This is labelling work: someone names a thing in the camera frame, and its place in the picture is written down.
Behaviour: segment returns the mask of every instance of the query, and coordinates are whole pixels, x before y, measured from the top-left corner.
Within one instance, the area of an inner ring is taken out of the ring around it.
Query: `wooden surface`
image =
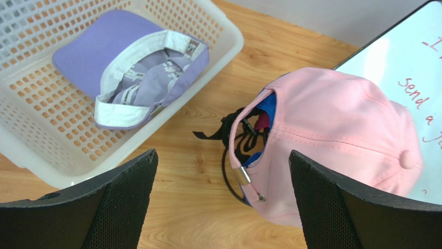
[[[231,195],[220,169],[222,143],[199,140],[192,131],[212,134],[222,117],[246,106],[280,75],[306,66],[332,68],[357,48],[221,0],[213,2],[241,30],[245,45],[128,158],[150,148],[159,155],[139,248],[307,248],[301,229],[271,224]],[[52,191],[56,189],[0,155],[0,202],[37,199]]]

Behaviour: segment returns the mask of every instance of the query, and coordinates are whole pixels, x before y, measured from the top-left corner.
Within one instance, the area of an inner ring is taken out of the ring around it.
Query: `white plastic basket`
[[[100,129],[94,103],[51,64],[52,54],[100,15],[126,9],[210,45],[210,65],[153,120]],[[56,188],[119,165],[242,49],[238,28],[209,0],[1,0],[0,152]]]

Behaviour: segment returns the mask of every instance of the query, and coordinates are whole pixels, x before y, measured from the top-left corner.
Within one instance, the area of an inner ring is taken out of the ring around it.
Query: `black whiteboard edge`
[[[337,66],[335,66],[333,68],[333,70],[338,69],[340,66],[344,65],[347,61],[349,61],[351,58],[355,57],[358,53],[360,53],[362,50],[366,49],[368,46],[370,46],[372,43],[374,43],[375,41],[377,41],[379,38],[381,38],[383,35],[385,35],[386,33],[388,33],[390,30],[394,29],[396,26],[398,26],[399,24],[401,24],[403,21],[407,20],[409,17],[411,17],[412,15],[414,15],[416,12],[418,12],[420,9],[422,9],[423,7],[425,7],[427,4],[432,3],[432,2],[441,2],[442,0],[429,0],[427,2],[425,2],[424,4],[422,4],[421,6],[419,6],[417,9],[415,9],[413,12],[411,12],[410,14],[408,14],[406,17],[402,18],[401,20],[399,20],[398,22],[396,22],[396,24],[394,24],[393,26],[391,26],[389,29],[385,30],[382,34],[378,35],[376,38],[374,38],[373,40],[371,40],[369,43],[367,43],[366,45],[364,45],[363,47],[361,47],[360,49],[358,49],[355,53],[353,53],[352,55],[350,55],[349,57],[347,57],[345,60],[343,60],[341,63],[339,63]]]

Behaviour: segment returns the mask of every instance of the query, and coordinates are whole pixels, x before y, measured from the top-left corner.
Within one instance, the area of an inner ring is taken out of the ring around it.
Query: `pink cap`
[[[243,169],[233,153],[238,123],[273,92],[277,105],[267,144]],[[273,223],[301,227],[288,165],[293,149],[399,196],[408,195],[423,170],[407,108],[389,101],[373,82],[333,70],[307,67],[278,78],[242,111],[230,133],[230,163],[250,178],[241,187],[252,207]]]

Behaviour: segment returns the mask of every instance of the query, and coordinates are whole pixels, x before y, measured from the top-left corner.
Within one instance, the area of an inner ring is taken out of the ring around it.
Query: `black textured object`
[[[0,248],[137,248],[157,165],[151,149],[38,200],[0,203]]]
[[[309,249],[442,248],[442,205],[377,190],[295,150],[289,163]]]

